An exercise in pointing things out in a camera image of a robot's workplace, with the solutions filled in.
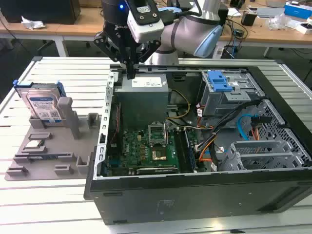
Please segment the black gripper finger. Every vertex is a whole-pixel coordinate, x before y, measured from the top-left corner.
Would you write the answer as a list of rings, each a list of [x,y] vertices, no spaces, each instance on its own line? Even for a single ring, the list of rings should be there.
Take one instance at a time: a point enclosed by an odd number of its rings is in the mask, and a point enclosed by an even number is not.
[[[145,62],[161,45],[161,40],[156,39],[148,42],[134,42],[131,48],[131,78],[135,78],[137,65]]]
[[[127,78],[131,78],[130,51],[119,33],[101,31],[96,34],[94,44],[103,51],[112,61],[119,61],[126,68]]]

